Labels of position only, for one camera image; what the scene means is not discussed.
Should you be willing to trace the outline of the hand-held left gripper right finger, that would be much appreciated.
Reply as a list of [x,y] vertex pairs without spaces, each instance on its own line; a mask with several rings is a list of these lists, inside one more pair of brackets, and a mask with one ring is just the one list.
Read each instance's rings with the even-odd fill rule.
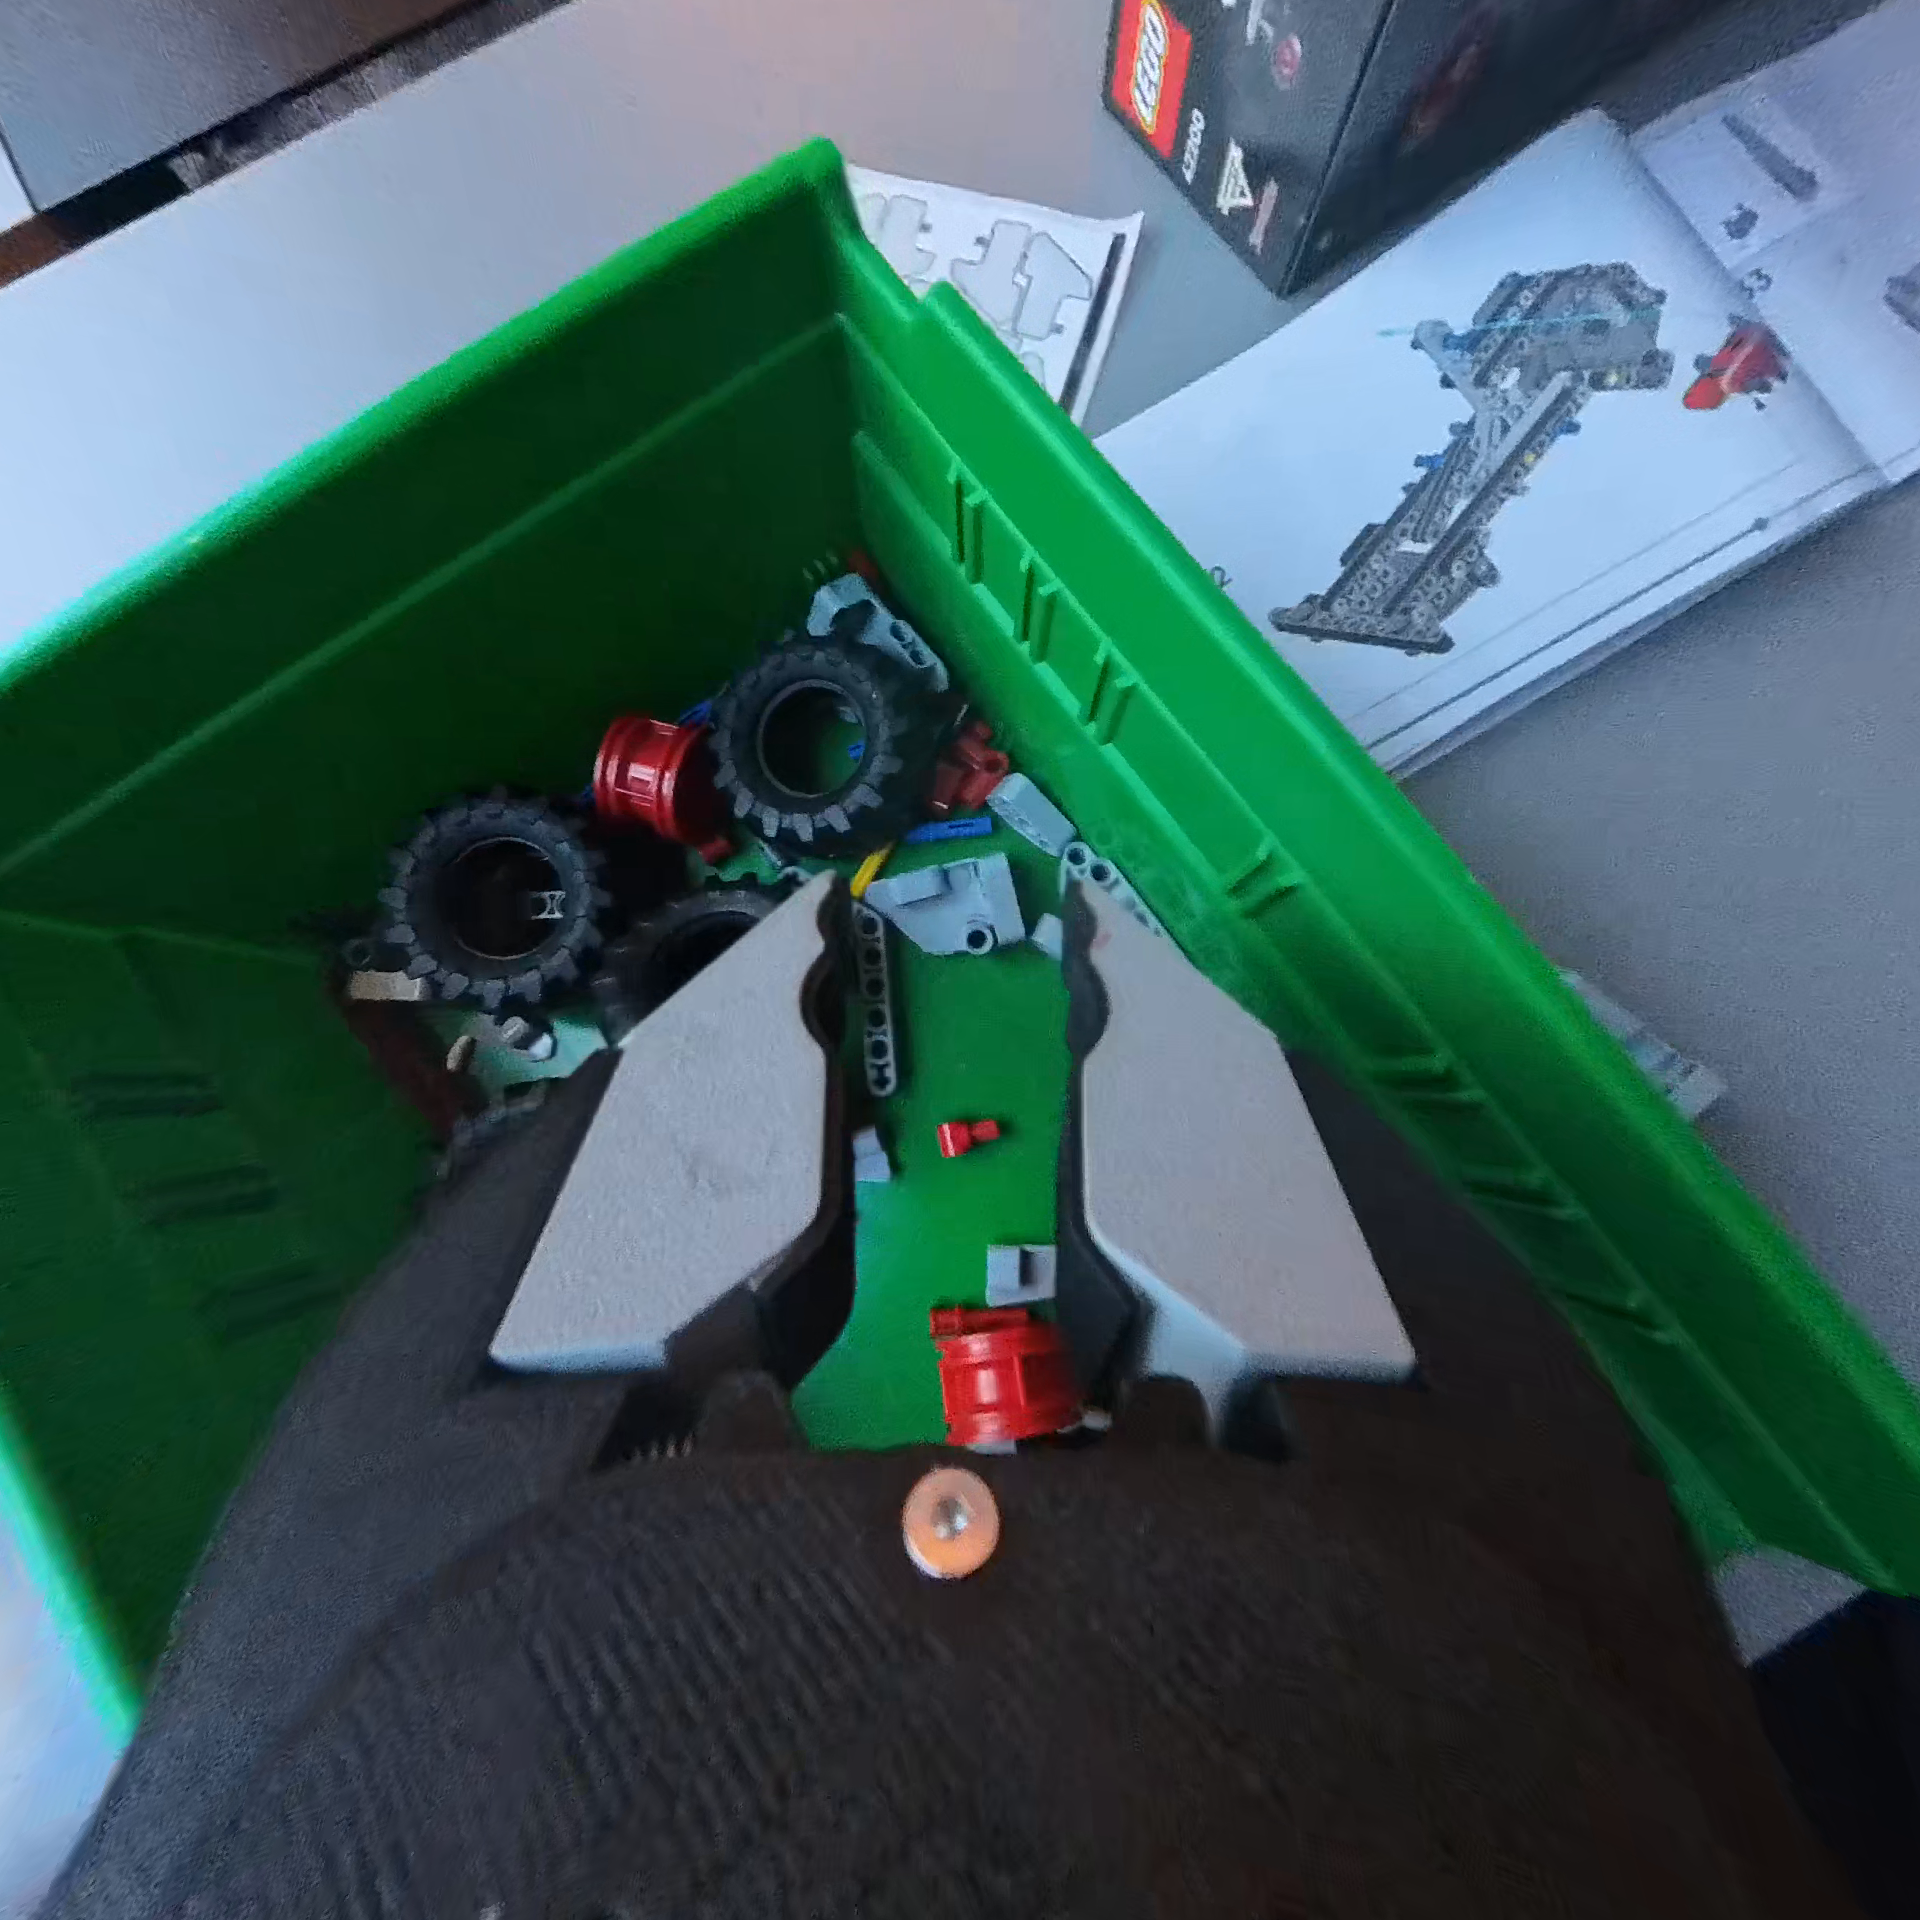
[[1416,1347],[1284,1041],[1088,882],[1067,889],[1053,1316],[1091,1404],[1145,1376],[1405,1384]]

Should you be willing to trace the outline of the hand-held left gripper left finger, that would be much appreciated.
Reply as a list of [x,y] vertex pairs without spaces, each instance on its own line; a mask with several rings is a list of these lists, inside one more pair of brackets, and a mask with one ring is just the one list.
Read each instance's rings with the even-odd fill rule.
[[512,1374],[668,1369],[714,1312],[766,1310],[846,1199],[846,883],[807,875],[615,1051],[605,1092],[495,1328]]

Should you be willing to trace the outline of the green plastic bin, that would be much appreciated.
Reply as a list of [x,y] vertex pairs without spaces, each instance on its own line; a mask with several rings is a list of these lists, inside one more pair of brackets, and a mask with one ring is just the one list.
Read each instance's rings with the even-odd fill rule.
[[1249,1011],[1524,1259],[1704,1548],[1918,1593],[1918,1397],[1405,795],[815,137],[5,658],[5,1515],[126,1744],[427,1130],[300,939],[429,800],[576,786],[866,549]]

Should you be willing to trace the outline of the black lego tyre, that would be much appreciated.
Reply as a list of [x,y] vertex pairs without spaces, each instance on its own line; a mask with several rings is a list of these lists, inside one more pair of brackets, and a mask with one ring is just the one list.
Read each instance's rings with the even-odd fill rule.
[[593,973],[593,1002],[604,1037],[618,1045],[659,1011],[685,983],[708,971],[736,939],[749,937],[780,908],[780,889],[736,882],[698,889],[654,908],[615,937]]
[[787,641],[711,703],[714,789],[777,849],[869,853],[910,825],[935,735],[935,696],[885,649]]
[[615,917],[605,853],[557,800],[510,789],[427,813],[378,904],[402,973],[487,1015],[576,990]]

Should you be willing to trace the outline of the red lego wheel hub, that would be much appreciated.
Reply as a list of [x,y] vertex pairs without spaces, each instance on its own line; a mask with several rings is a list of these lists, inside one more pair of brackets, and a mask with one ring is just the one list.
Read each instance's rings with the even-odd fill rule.
[[1086,1419],[1067,1331],[1027,1305],[935,1305],[941,1421],[954,1450],[1005,1453]]
[[644,826],[711,867],[736,849],[708,724],[615,717],[600,742],[588,796],[605,826]]

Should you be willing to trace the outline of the lego instruction booklet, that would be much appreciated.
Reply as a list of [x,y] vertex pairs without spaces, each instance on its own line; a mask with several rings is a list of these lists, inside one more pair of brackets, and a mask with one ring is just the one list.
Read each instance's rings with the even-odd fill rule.
[[1918,473],[1909,213],[1588,109],[1100,449],[1393,774]]

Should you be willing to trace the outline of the black lego set box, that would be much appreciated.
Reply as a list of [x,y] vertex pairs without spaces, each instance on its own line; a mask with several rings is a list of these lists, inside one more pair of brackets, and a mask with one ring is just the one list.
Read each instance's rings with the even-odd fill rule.
[[1711,3],[1110,3],[1105,109],[1277,298]]

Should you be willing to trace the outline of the white sticker sheet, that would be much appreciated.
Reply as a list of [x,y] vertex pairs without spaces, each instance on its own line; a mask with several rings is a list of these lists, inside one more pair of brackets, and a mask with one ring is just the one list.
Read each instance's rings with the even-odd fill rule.
[[1100,382],[1145,213],[1091,218],[846,166],[866,239],[918,298],[957,291],[1080,426]]

